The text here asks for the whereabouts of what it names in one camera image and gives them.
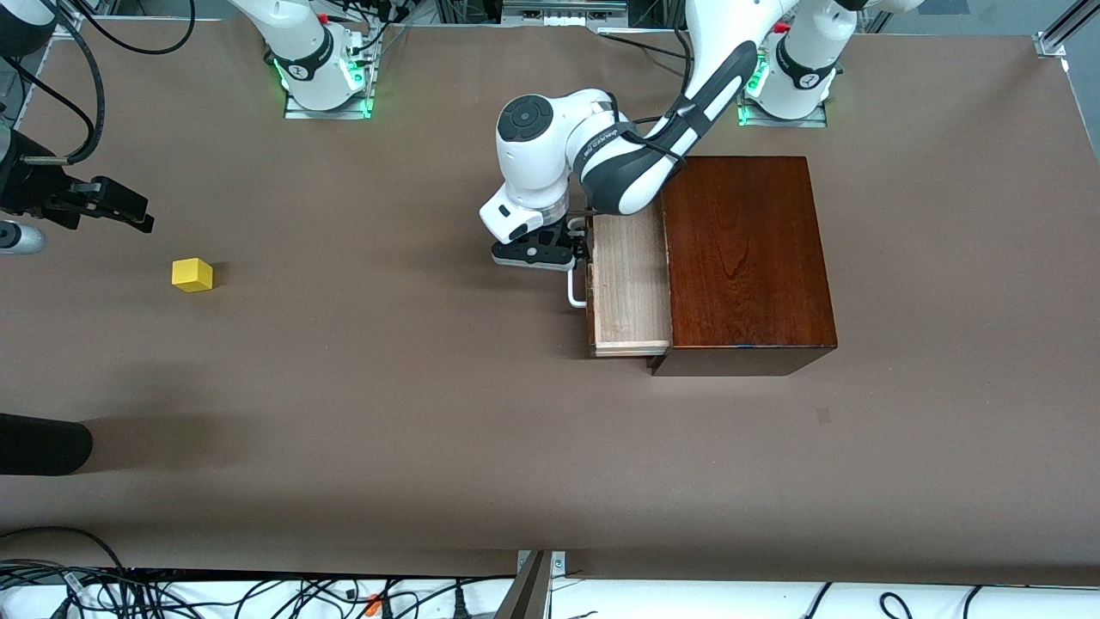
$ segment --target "yellow block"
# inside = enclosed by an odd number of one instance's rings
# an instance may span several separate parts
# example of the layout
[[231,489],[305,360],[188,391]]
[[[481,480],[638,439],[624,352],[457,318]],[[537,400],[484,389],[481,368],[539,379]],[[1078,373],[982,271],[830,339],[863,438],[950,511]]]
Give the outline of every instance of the yellow block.
[[213,287],[213,266],[188,257],[172,263],[172,285],[184,291],[202,291]]

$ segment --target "tabletop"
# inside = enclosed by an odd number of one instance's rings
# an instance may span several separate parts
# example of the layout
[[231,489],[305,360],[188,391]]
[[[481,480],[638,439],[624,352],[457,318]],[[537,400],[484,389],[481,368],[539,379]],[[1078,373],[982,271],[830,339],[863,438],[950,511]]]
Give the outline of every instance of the tabletop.
[[[161,57],[86,34],[107,124],[74,174],[157,222],[43,225],[44,253],[0,262],[0,409],[97,436],[81,474],[0,480],[4,528],[175,567],[446,574],[552,548],[617,576],[1098,578],[1100,174],[1028,38],[857,36],[828,129],[719,122],[694,154],[807,157],[839,349],[661,379],[587,358],[561,274],[495,265],[476,210],[509,99],[601,87],[649,115],[676,66],[584,29],[415,27],[373,119],[287,121],[243,19]],[[42,77],[91,109],[72,43]],[[41,93],[21,130],[82,136]],[[216,289],[170,285],[190,256]]]

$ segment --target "black cylinder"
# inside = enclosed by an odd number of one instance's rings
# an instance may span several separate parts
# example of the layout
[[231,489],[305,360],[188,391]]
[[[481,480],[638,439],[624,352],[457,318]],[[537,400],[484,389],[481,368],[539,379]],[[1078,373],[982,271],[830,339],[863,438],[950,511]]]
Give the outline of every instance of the black cylinder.
[[82,424],[0,413],[0,475],[68,475],[90,455]]

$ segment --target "wooden box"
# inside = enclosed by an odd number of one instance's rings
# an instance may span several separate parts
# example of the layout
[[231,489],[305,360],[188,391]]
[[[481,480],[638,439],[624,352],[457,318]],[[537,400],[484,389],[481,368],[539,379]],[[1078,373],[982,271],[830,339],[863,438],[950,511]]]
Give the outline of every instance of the wooden box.
[[804,157],[691,157],[660,203],[592,222],[595,356],[785,376],[837,346]]

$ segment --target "table surface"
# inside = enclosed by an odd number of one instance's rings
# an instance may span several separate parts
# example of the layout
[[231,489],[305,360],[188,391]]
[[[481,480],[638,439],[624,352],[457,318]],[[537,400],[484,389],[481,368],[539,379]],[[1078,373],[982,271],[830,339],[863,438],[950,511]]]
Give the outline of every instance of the table surface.
[[[503,104],[598,86],[663,111],[678,78],[640,51],[415,29],[373,120],[308,122],[243,19],[165,57],[87,34],[107,132],[75,172],[141,190],[156,230],[46,228],[0,263],[0,409],[97,433],[85,474],[0,480],[0,524],[177,567],[506,570],[538,546],[620,576],[1100,576],[1100,174],[1026,37],[857,37],[829,129],[718,123],[695,154],[809,158],[840,347],[790,378],[660,379],[588,360],[561,274],[493,264],[476,215]],[[73,44],[43,78],[90,108]],[[82,134],[41,95],[22,130]],[[170,285],[193,255],[217,289]]]

